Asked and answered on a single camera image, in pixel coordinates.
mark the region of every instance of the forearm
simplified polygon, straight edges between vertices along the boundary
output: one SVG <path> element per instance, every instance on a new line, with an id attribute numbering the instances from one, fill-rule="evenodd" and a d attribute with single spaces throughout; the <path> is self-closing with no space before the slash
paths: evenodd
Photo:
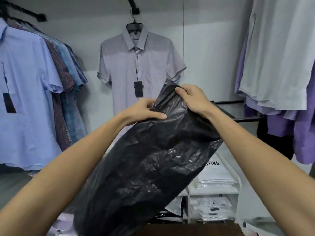
<path id="1" fill-rule="evenodd" d="M 126 123 L 118 114 L 43 168 L 0 212 L 1 235 L 45 234 Z"/>
<path id="2" fill-rule="evenodd" d="M 288 235 L 314 235 L 315 181 L 216 107 L 206 114 L 269 212 Z"/>

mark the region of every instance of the shirt collar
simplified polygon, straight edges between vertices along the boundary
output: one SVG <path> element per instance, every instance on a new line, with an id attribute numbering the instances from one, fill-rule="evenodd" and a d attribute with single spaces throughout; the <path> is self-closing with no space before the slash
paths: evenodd
<path id="1" fill-rule="evenodd" d="M 148 30 L 144 26 L 142 31 L 141 31 L 139 42 L 137 44 L 138 48 L 144 50 L 144 45 L 146 43 L 146 40 L 147 40 L 147 37 L 148 37 L 148 33 L 149 33 Z M 127 28 L 124 29 L 123 37 L 124 37 L 125 42 L 127 44 L 128 50 L 131 50 L 133 47 L 135 47 L 135 44 L 133 43 L 133 41 L 132 41 L 132 39 L 131 39 L 128 31 L 127 31 Z"/>
<path id="2" fill-rule="evenodd" d="M 5 22 L 5 20 L 3 18 L 0 18 L 0 39 L 3 38 L 3 35 L 7 27 L 8 24 Z"/>

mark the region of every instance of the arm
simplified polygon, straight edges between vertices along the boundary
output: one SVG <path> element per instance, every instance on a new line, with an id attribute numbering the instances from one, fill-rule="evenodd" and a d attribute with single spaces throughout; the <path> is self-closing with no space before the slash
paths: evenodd
<path id="1" fill-rule="evenodd" d="M 154 99 L 140 100 L 51 161 L 0 211 L 0 234 L 46 235 L 124 126 L 148 118 L 166 119 L 165 114 L 147 109 L 153 103 Z"/>
<path id="2" fill-rule="evenodd" d="M 315 180 L 211 104 L 199 87 L 182 87 L 177 87 L 176 92 L 189 109 L 214 125 L 282 229 L 292 236 L 314 235 Z"/>

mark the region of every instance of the hand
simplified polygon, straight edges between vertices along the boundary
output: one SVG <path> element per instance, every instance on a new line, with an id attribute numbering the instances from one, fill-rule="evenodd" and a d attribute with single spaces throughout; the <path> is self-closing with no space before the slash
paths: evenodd
<path id="1" fill-rule="evenodd" d="M 142 98 L 136 104 L 122 111 L 121 114 L 126 116 L 127 119 L 126 125 L 129 126 L 149 118 L 166 119 L 166 114 L 154 112 L 148 109 L 152 108 L 154 103 L 155 99 Z"/>
<path id="2" fill-rule="evenodd" d="M 201 88 L 195 85 L 183 84 L 181 85 L 181 88 L 175 88 L 175 91 L 182 97 L 191 111 L 198 113 L 203 117 L 205 117 L 209 110 L 215 108 L 209 99 L 207 99 Z"/>

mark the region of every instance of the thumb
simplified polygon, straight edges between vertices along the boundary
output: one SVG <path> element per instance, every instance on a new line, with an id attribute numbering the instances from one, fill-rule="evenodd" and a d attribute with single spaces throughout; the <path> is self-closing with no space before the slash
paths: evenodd
<path id="1" fill-rule="evenodd" d="M 185 91 L 185 89 L 181 88 L 181 87 L 176 87 L 175 88 L 175 92 L 181 96 L 181 98 L 185 101 L 187 99 L 187 97 L 189 96 L 189 94 L 187 94 L 187 92 Z"/>
<path id="2" fill-rule="evenodd" d="M 164 113 L 150 111 L 150 110 L 148 110 L 148 111 L 149 111 L 149 117 L 150 118 L 156 118 L 156 119 L 162 119 L 162 120 L 167 118 L 167 115 Z"/>

